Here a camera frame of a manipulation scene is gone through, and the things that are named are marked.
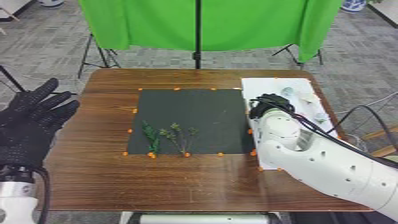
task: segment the orange dot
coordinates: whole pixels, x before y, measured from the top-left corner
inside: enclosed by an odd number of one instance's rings
[[[256,156],[258,155],[258,152],[256,152],[256,149],[253,150],[251,152],[251,156]]]

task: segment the black mat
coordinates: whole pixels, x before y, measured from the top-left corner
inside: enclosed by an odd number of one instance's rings
[[[249,123],[240,90],[144,90],[139,99],[139,113],[134,120],[134,134],[128,153],[146,154],[150,143],[143,133],[143,121],[171,130],[178,123],[185,135],[189,128],[200,129],[192,154],[249,153],[255,147],[247,134]],[[160,154],[178,154],[173,143],[162,136]]]

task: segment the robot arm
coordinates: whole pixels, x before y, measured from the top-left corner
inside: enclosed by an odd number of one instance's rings
[[[267,110],[258,122],[262,164],[281,167],[324,194],[367,205],[398,221],[398,170],[301,130],[279,109]]]

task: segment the hand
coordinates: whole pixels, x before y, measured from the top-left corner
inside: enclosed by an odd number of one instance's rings
[[[43,166],[56,133],[80,106],[77,100],[59,106],[70,92],[47,99],[57,87],[59,81],[50,79],[32,92],[17,94],[0,112],[0,165]]]

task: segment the floor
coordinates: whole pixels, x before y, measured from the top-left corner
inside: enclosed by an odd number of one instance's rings
[[[88,23],[77,0],[59,9],[38,4],[20,16],[22,22],[0,23],[8,36],[0,35],[0,64],[32,89],[50,77],[61,79],[61,89],[82,92],[96,68],[88,68],[82,80],[77,71],[88,42]],[[272,57],[274,49],[207,52],[203,67],[208,69],[299,69],[288,53]],[[359,14],[340,12],[324,44],[326,65],[313,59],[304,70],[315,75],[336,112],[368,104],[398,90],[398,29],[367,9]],[[194,68],[192,52],[132,47],[118,52],[125,68]],[[100,62],[95,50],[89,59]],[[13,98],[13,91],[0,83],[0,108]],[[388,124],[398,123],[398,99],[374,105]],[[343,128],[363,136],[379,130],[372,119],[359,128],[368,113],[359,111]],[[368,150],[388,145],[384,139],[368,142]],[[50,223],[118,223],[118,213],[52,213]]]

